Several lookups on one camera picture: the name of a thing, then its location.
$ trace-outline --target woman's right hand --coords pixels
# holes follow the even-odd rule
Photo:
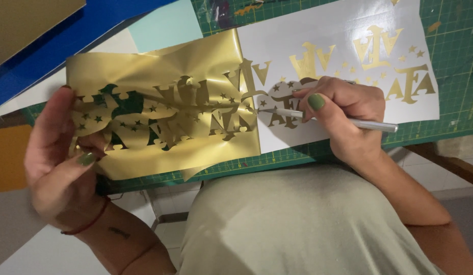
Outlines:
[[[323,76],[314,88],[301,89],[293,95],[303,99],[299,110],[306,113],[304,122],[313,116],[318,119],[340,160],[355,169],[380,159],[382,133],[357,128],[347,117],[383,121],[386,102],[381,89]]]

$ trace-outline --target fingernail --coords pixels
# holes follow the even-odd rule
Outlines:
[[[317,111],[325,105],[325,100],[321,95],[314,93],[308,97],[308,105]]]
[[[89,166],[96,161],[96,156],[92,152],[84,153],[77,159],[77,163],[81,166]]]

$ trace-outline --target gold vinyl sheet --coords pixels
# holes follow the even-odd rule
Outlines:
[[[102,130],[122,141],[98,162],[113,180],[257,156],[253,100],[242,100],[243,62],[235,29],[144,54],[69,58],[67,84],[79,97],[74,140]]]

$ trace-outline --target light blue paper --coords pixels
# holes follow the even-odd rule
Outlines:
[[[156,9],[129,28],[138,52],[147,52],[203,37],[191,0]]]

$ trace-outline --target cutting mat grid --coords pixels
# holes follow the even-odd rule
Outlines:
[[[264,0],[262,3],[192,0],[204,36],[330,2],[333,1]],[[383,140],[385,148],[473,134],[473,0],[424,0],[420,5],[420,16],[439,85],[441,116],[439,120],[400,124],[397,133],[389,134]],[[428,27],[436,22],[441,22],[441,25],[428,32]],[[31,124],[43,106],[38,104],[24,109]],[[199,172],[190,181],[275,169],[313,160],[333,161],[328,141],[222,162]],[[108,181],[101,177],[98,191],[103,194],[120,193],[181,182],[182,175],[178,171],[123,181]]]

